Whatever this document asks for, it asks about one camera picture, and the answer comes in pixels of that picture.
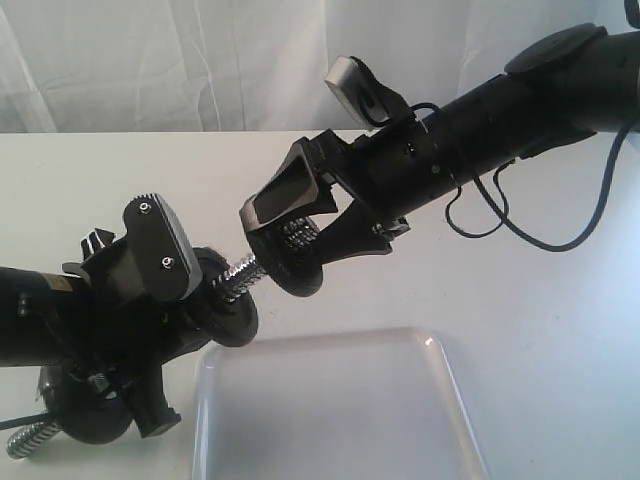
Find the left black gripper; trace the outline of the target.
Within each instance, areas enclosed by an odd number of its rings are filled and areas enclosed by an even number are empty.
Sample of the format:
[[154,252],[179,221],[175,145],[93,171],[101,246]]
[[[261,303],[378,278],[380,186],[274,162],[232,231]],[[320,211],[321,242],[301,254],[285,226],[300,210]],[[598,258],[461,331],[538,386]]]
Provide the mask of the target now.
[[143,439],[180,423],[169,406],[162,364],[199,350],[203,330],[183,302],[158,302],[146,292],[126,234],[95,229],[81,241],[81,263],[64,265],[85,312],[60,312],[48,331],[57,348],[50,364],[67,362],[77,378],[114,369],[132,386],[132,416]]

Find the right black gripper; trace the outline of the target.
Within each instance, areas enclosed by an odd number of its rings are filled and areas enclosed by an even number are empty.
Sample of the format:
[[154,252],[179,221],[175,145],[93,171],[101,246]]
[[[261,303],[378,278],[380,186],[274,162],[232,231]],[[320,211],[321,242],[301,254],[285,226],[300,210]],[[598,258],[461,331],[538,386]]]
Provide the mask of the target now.
[[294,142],[276,173],[240,209],[244,232],[289,221],[326,265],[383,256],[406,216],[470,180],[470,159],[443,112],[402,119],[346,142],[330,130]]

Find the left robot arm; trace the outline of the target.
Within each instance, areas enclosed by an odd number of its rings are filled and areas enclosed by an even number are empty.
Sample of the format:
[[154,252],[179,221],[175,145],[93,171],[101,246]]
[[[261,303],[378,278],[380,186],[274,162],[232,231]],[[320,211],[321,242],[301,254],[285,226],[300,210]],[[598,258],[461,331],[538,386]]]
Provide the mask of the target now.
[[193,304],[212,254],[102,229],[81,246],[82,260],[59,274],[1,271],[1,363],[37,367],[44,402],[15,425],[94,445],[130,426],[162,435],[181,419],[166,400],[163,368],[207,342]]

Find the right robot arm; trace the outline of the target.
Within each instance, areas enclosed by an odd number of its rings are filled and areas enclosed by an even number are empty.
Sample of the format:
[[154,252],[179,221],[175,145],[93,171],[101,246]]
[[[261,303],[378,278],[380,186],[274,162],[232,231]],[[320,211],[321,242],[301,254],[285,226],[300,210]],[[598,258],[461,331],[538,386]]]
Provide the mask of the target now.
[[283,255],[294,221],[329,213],[333,223],[310,246],[315,260],[384,254],[406,215],[477,176],[600,132],[637,131],[639,36],[591,23],[559,31],[424,117],[357,57],[339,57],[326,84],[366,131],[292,144],[240,212],[258,255]]

